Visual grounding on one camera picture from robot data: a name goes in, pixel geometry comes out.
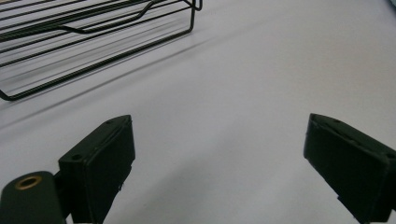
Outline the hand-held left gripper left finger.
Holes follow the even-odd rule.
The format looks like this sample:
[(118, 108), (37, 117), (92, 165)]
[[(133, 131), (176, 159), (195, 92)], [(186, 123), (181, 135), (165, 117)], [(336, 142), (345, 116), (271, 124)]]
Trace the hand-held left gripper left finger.
[(135, 159), (132, 118), (109, 119), (59, 160), (76, 223), (103, 224)]

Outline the black wire rack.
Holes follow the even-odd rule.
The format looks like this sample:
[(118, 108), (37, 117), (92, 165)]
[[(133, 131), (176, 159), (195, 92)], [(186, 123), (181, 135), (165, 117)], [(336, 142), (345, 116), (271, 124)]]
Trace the black wire rack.
[(190, 33), (204, 0), (0, 0), (0, 100), (19, 101)]

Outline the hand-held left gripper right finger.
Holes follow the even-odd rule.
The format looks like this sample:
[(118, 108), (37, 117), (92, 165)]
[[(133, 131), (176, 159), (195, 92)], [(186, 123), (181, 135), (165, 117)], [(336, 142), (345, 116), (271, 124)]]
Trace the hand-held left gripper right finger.
[(312, 114), (304, 157), (360, 224), (396, 211), (396, 150), (341, 120)]

